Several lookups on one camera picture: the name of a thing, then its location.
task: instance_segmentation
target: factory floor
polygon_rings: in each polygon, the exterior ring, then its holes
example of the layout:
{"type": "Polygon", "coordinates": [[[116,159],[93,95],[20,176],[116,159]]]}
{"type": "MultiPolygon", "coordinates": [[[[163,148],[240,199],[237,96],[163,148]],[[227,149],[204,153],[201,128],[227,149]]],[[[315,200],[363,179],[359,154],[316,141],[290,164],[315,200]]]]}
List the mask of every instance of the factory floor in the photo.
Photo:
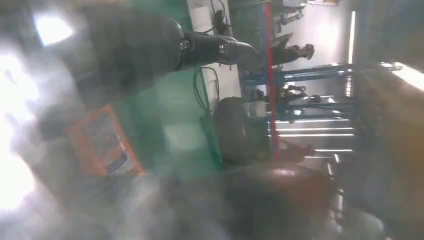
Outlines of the factory floor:
{"type": "MultiPolygon", "coordinates": [[[[147,11],[174,18],[183,30],[192,30],[186,0],[132,2],[147,11]]],[[[151,89],[112,104],[133,151],[147,172],[185,178],[220,170],[221,158],[212,118],[199,107],[194,93],[194,71],[170,73],[151,89]]],[[[207,95],[202,82],[199,76],[198,88],[205,101],[207,95]]]]}

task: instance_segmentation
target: orange sign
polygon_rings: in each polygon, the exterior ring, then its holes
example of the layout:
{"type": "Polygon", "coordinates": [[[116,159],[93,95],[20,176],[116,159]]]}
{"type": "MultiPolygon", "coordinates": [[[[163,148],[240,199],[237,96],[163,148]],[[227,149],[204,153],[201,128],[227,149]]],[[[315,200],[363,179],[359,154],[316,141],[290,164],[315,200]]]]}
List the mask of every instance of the orange sign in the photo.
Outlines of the orange sign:
{"type": "Polygon", "coordinates": [[[134,154],[114,114],[107,105],[67,130],[83,170],[90,175],[140,175],[134,154]]]}

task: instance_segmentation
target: electrical wire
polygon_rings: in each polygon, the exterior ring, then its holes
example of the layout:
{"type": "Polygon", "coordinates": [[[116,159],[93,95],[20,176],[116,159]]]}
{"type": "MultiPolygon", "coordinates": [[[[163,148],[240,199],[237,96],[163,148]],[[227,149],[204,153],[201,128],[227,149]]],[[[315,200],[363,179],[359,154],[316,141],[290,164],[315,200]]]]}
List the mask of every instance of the electrical wire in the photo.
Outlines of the electrical wire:
{"type": "Polygon", "coordinates": [[[220,102],[220,81],[218,79],[217,71],[215,69],[213,69],[212,67],[202,66],[202,67],[199,67],[194,72],[193,78],[194,78],[194,80],[193,80],[194,95],[196,97],[196,101],[199,104],[200,108],[203,109],[207,113],[211,113],[211,112],[215,111],[218,107],[218,103],[220,102]],[[215,77],[216,77],[215,78],[215,88],[216,88],[216,95],[217,95],[217,104],[216,104],[215,108],[212,109],[212,110],[209,109],[209,107],[207,107],[207,103],[203,102],[202,97],[200,96],[200,93],[199,93],[199,89],[198,89],[197,78],[198,78],[199,73],[201,73],[203,69],[212,70],[213,73],[215,74],[215,77]]]}
{"type": "MultiPolygon", "coordinates": [[[[224,22],[224,20],[226,19],[226,9],[225,9],[225,4],[223,3],[222,0],[218,0],[221,5],[222,5],[222,19],[221,21],[224,22]]],[[[210,5],[212,6],[212,11],[213,11],[213,16],[216,16],[217,13],[215,12],[215,7],[214,7],[214,0],[210,0],[210,5]]],[[[203,34],[209,33],[210,31],[214,30],[216,28],[215,24],[212,25],[211,29],[208,29],[206,31],[202,31],[203,34]]]]}

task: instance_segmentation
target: worker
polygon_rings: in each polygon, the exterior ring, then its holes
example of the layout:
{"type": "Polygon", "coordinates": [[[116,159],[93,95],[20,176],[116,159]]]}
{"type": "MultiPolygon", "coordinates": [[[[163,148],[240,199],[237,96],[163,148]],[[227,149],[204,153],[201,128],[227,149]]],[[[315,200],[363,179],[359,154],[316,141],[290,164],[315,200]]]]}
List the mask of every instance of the worker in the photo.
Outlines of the worker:
{"type": "Polygon", "coordinates": [[[309,43],[304,47],[299,47],[298,45],[286,47],[293,35],[293,33],[283,35],[279,38],[278,43],[271,48],[273,65],[290,63],[299,58],[310,60],[314,56],[315,47],[309,43]]]}
{"type": "Polygon", "coordinates": [[[286,148],[280,149],[280,158],[285,162],[299,164],[305,160],[307,156],[315,156],[315,150],[311,145],[300,146],[289,141],[279,138],[279,142],[284,144],[286,148]]]}
{"type": "MultiPolygon", "coordinates": [[[[302,99],[308,95],[305,93],[305,86],[295,86],[289,85],[288,88],[279,88],[277,89],[277,94],[275,96],[276,104],[288,104],[293,100],[302,99]]],[[[262,100],[266,103],[270,103],[270,97],[264,96],[262,100]]]]}

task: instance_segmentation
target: bright light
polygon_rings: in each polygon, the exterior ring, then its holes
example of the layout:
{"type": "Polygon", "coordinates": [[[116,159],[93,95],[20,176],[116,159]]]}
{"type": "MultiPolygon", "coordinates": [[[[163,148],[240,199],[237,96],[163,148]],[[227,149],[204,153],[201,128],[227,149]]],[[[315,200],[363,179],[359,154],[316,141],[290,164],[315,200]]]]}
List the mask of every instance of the bright light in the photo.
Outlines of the bright light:
{"type": "Polygon", "coordinates": [[[0,90],[0,117],[10,113],[18,121],[34,119],[26,107],[26,100],[39,97],[37,85],[12,55],[0,56],[0,90]]]}
{"type": "Polygon", "coordinates": [[[0,74],[5,74],[4,81],[12,82],[14,88],[18,89],[24,99],[36,100],[40,94],[37,85],[30,78],[24,66],[14,55],[0,56],[0,74]]]}
{"type": "Polygon", "coordinates": [[[295,171],[287,170],[287,169],[274,169],[272,172],[276,175],[281,175],[281,176],[294,176],[294,175],[296,175],[295,171]]]}
{"type": "Polygon", "coordinates": [[[387,63],[387,62],[382,62],[380,65],[383,66],[383,67],[385,67],[385,68],[392,68],[393,67],[392,64],[387,63]]]}
{"type": "Polygon", "coordinates": [[[280,134],[280,137],[352,137],[354,134],[280,134]]]}
{"type": "Polygon", "coordinates": [[[315,152],[353,152],[352,149],[315,149],[315,152]]]}
{"type": "Polygon", "coordinates": [[[327,163],[327,168],[328,168],[328,174],[330,174],[332,176],[333,175],[333,168],[332,168],[330,163],[327,163]]]}
{"type": "Polygon", "coordinates": [[[347,61],[349,64],[352,64],[354,61],[355,21],[356,12],[352,11],[352,18],[350,20],[349,59],[347,61]]]}
{"type": "Polygon", "coordinates": [[[329,159],[329,156],[305,156],[307,159],[329,159]]]}
{"type": "Polygon", "coordinates": [[[34,189],[34,177],[29,167],[17,155],[2,152],[0,160],[0,210],[14,210],[34,189]]]}
{"type": "Polygon", "coordinates": [[[277,131],[295,132],[295,131],[326,131],[326,130],[352,130],[353,127],[320,127],[320,128],[282,128],[277,131]]]}
{"type": "Polygon", "coordinates": [[[36,18],[35,26],[42,43],[47,46],[69,38],[74,31],[59,17],[43,16],[36,18]]]}
{"type": "Polygon", "coordinates": [[[396,62],[395,66],[402,67],[401,70],[393,71],[392,73],[399,78],[403,79],[408,84],[418,88],[419,90],[424,91],[424,74],[420,71],[417,71],[411,68],[408,65],[396,62]]]}
{"type": "MultiPolygon", "coordinates": [[[[299,120],[295,123],[327,123],[327,122],[345,122],[349,119],[323,119],[323,120],[299,120]]],[[[275,121],[276,124],[288,124],[288,121],[275,121]]]]}
{"type": "MultiPolygon", "coordinates": [[[[328,102],[331,103],[331,104],[335,104],[336,103],[336,101],[334,101],[334,99],[332,97],[330,97],[328,99],[328,102]]],[[[334,110],[332,112],[335,113],[335,114],[341,114],[341,112],[340,111],[337,111],[337,110],[334,110]]]]}
{"type": "Polygon", "coordinates": [[[347,83],[346,83],[346,97],[351,97],[352,96],[352,94],[351,94],[351,91],[352,91],[352,78],[347,78],[347,83]]]}

